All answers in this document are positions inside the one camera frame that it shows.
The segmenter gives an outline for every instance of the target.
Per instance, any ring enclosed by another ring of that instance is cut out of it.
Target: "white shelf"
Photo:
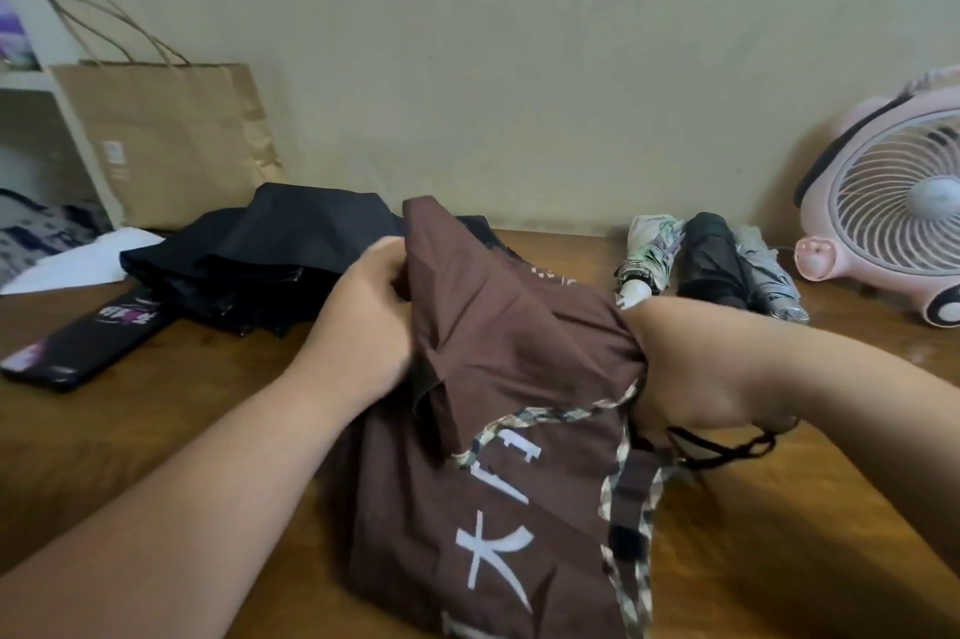
[[[50,76],[42,70],[15,71],[0,70],[0,90],[42,90],[53,89]]]

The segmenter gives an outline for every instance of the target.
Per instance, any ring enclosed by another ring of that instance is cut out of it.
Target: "table surface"
[[[623,243],[610,239],[502,236],[539,266],[604,285],[623,253]],[[0,299],[0,354],[129,287]],[[800,289],[818,327],[960,382],[960,329],[925,326],[892,299],[848,281]],[[72,394],[0,382],[0,572],[268,383],[305,335],[306,326],[281,341],[265,332],[240,339],[179,321]],[[324,494],[321,477],[231,639],[422,636],[338,583]],[[960,581],[807,426],[765,459],[670,483],[656,512],[652,561],[654,639],[960,637]]]

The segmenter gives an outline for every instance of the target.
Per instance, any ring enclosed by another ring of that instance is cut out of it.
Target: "brown paper bag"
[[[245,64],[191,64],[112,0],[81,2],[134,28],[162,64],[137,62],[115,40],[49,0],[93,62],[51,67],[96,151],[124,224],[174,230],[212,209],[245,207],[265,182],[285,182],[254,76]],[[102,62],[72,24],[128,62]]]

